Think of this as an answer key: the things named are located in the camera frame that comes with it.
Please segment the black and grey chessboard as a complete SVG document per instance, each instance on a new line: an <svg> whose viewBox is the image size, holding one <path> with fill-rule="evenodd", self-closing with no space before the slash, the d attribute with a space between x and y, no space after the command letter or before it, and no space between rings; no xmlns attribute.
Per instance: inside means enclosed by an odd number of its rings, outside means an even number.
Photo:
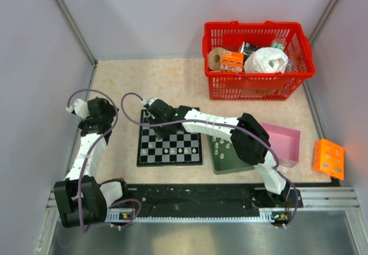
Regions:
<svg viewBox="0 0 368 255"><path fill-rule="evenodd" d="M156 138L153 128L139 131L138 167L202 165L202 145L199 133L178 131L163 139Z"/></svg>

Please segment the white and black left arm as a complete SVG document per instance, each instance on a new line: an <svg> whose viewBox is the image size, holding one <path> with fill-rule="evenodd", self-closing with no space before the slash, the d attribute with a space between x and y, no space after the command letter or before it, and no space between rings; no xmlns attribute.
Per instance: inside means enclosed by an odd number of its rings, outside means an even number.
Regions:
<svg viewBox="0 0 368 255"><path fill-rule="evenodd" d="M60 219L65 228L102 223L113 203L124 207L131 198L124 179L101 184L95 179L117 110L107 99L99 97L87 102L77 99L67 110L82 120L78 125L80 146L74 163L64 180L53 187Z"/></svg>

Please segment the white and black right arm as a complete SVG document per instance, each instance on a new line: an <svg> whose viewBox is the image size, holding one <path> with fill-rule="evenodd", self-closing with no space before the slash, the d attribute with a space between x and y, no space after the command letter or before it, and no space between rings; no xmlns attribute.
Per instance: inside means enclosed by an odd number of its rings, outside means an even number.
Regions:
<svg viewBox="0 0 368 255"><path fill-rule="evenodd" d="M269 134L251 115L221 117L205 114L189 106L174 108L161 99L143 102L150 114L149 126L159 138L178 131L201 133L232 144L237 157L261 175L272 205L283 206L290 198L290 182L280 173L279 158L272 150Z"/></svg>

